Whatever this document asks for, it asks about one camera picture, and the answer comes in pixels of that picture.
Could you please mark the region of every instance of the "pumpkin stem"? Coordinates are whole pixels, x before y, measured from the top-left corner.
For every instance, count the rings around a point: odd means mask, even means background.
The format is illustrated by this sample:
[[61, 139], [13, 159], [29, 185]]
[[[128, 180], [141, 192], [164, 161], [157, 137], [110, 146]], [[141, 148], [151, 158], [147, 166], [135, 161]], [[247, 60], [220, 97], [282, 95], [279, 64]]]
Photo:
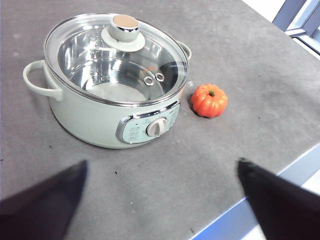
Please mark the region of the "pumpkin stem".
[[214, 96], [215, 96], [215, 92], [212, 91], [212, 90], [210, 90], [210, 91], [209, 91], [209, 95], [210, 95], [211, 97], [214, 97]]

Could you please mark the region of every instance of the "black object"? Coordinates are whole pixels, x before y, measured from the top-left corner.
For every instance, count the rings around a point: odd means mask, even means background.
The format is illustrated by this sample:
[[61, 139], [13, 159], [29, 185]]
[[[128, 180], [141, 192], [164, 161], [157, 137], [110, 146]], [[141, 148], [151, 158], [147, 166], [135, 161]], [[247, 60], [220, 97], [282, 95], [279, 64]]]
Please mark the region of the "black object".
[[268, 240], [320, 239], [320, 197], [246, 161], [238, 177]]
[[0, 239], [62, 240], [81, 199], [87, 175], [82, 161], [0, 202]]

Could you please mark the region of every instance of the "gray countertop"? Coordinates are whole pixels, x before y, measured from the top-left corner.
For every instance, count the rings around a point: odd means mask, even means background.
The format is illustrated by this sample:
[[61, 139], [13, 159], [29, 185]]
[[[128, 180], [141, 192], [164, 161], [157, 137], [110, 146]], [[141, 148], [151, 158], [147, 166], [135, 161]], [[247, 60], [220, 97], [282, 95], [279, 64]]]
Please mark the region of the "gray countertop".
[[[191, 48], [179, 116], [160, 138], [126, 150], [89, 145], [25, 86], [23, 68], [44, 59], [52, 27], [83, 13], [128, 14]], [[200, 231], [243, 196], [239, 157], [278, 172], [319, 142], [319, 75], [320, 61], [240, 0], [3, 0], [1, 197], [87, 159], [66, 239], [187, 240], [190, 228]], [[45, 86], [41, 72], [30, 77]], [[190, 109], [190, 95], [204, 83], [228, 95], [222, 116]]]

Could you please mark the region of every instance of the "wooden knob top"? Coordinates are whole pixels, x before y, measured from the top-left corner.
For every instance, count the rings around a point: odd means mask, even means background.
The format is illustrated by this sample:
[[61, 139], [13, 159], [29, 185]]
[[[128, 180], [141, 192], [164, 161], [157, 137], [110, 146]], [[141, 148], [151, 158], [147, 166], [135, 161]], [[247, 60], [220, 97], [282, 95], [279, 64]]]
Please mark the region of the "wooden knob top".
[[129, 15], [116, 15], [113, 17], [113, 22], [124, 29], [136, 29], [138, 27], [138, 21]]

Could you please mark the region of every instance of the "pot handle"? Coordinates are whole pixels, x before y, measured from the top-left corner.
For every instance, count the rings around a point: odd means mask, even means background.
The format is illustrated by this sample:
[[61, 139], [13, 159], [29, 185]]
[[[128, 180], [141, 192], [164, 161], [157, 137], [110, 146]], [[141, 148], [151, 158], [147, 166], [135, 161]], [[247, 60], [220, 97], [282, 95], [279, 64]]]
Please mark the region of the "pot handle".
[[185, 45], [183, 42], [181, 42], [181, 41], [176, 40], [176, 42], [183, 49], [183, 51], [186, 53], [187, 59], [190, 60], [191, 56], [192, 56], [190, 48], [187, 45]]
[[52, 97], [55, 98], [55, 100], [57, 100], [58, 102], [60, 102], [63, 99], [63, 93], [62, 89], [60, 89], [58, 86], [55, 86], [55, 89], [42, 88], [33, 85], [28, 79], [28, 75], [30, 72], [32, 72], [33, 70], [43, 70], [44, 64], [45, 60], [39, 60], [29, 63], [27, 66], [25, 66], [25, 68], [23, 69], [23, 80], [27, 87], [36, 94]]

